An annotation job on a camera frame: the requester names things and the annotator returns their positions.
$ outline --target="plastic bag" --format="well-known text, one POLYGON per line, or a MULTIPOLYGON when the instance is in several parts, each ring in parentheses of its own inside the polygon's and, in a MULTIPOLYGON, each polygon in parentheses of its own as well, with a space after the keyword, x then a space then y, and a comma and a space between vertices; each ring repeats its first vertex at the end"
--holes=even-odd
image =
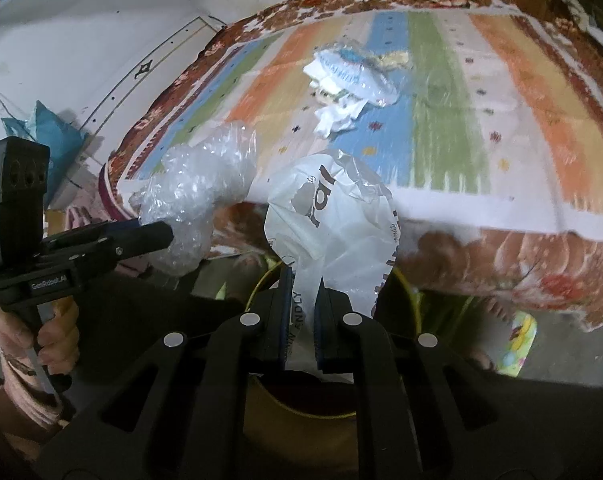
POLYGON ((71 124, 66 124, 40 101, 37 101, 32 116, 27 121, 14 117, 1 120, 9 136, 36 140, 50 148, 48 187, 43 198, 43 205, 47 208, 66 173, 81 152, 86 133, 80 132, 71 124))
POLYGON ((379 58, 354 40, 333 43, 315 52, 315 59, 339 87, 376 106, 397 102, 399 90, 382 69, 379 58))
POLYGON ((286 366, 326 379, 313 341, 319 284, 323 277, 327 287, 348 294, 353 310, 372 317, 399 243, 392 194, 379 175, 341 150, 299 159, 270 181, 265 235, 295 272, 286 366))
POLYGON ((215 208, 242 202, 256 175, 256 132, 233 122, 195 146, 170 148, 140 198, 142 224, 166 221, 170 246, 150 254, 157 269, 174 276, 195 270, 210 251, 215 208))

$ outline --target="blue stripe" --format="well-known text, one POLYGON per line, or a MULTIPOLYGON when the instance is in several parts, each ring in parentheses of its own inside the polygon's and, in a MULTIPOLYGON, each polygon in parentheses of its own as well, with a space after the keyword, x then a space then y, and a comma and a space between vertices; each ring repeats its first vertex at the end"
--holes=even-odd
POLYGON ((262 41, 251 41, 233 56, 232 61, 227 63, 227 65, 215 76, 215 78, 208 83, 206 88, 204 88, 197 96, 197 99, 195 99, 190 106, 180 113, 179 119, 168 126, 168 129, 164 133, 163 137, 161 137, 161 140, 148 154, 146 160, 143 161, 143 164, 139 168, 139 171, 137 171, 135 178, 143 180, 152 176, 156 165, 159 164, 161 158, 164 156, 168 148, 170 148, 172 139, 174 139, 174 136, 181 131, 183 124, 187 123, 195 112, 206 103, 214 92, 217 91, 217 88, 219 88, 219 86, 228 78, 236 65, 238 65, 253 50, 261 46, 261 44, 262 41))
MULTIPOLYGON (((366 48, 374 54, 387 54, 395 50, 409 50, 408 15, 405 12, 380 12, 371 26, 366 48)), ((398 82, 399 71, 391 73, 398 82)), ((398 101, 385 108, 366 105, 355 128, 332 134, 330 148, 364 160, 376 171, 384 183, 396 178, 401 186, 409 182, 413 150, 412 81, 408 75, 402 82, 398 101)))

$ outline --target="white plastic bag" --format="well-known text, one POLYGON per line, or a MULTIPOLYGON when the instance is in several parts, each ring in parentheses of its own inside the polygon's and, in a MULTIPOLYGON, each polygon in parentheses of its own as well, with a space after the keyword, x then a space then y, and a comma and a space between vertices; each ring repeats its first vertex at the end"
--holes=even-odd
POLYGON ((166 221, 174 234, 150 263, 175 276, 195 270, 210 251, 215 208, 241 202, 256 175, 256 134, 244 123, 215 128, 195 146, 170 148, 164 173, 152 176, 140 200, 142 224, 166 221))
POLYGON ((287 367, 322 376, 313 343, 313 311, 323 277, 372 317, 399 243, 392 194, 379 175, 341 150, 299 159, 270 179, 265 235, 295 272, 287 367))

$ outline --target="person's foot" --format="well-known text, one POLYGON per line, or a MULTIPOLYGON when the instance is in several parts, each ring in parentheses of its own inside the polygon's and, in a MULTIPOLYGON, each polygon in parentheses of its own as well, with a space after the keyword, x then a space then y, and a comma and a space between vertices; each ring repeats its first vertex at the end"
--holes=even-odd
POLYGON ((486 313, 492 314, 505 323, 511 323, 515 318, 515 309, 497 298, 488 298, 484 306, 486 313))
POLYGON ((248 303, 252 291, 267 271, 268 263, 261 254, 241 254, 236 258, 226 282, 226 298, 248 303))

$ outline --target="gray floor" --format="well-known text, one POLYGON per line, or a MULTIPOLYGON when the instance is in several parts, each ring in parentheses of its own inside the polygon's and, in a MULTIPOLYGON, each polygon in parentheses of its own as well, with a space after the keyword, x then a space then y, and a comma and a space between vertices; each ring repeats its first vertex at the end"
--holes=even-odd
POLYGON ((520 372, 524 379, 603 385, 603 327, 586 333, 569 316, 534 312, 537 336, 520 372))

